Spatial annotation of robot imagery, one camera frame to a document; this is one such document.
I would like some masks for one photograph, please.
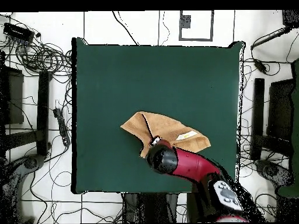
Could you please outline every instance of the white label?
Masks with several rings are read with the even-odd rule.
[[[195,135],[197,135],[197,133],[195,131],[190,131],[190,132],[188,132],[186,134],[179,135],[176,140],[183,140],[183,139],[195,136]]]

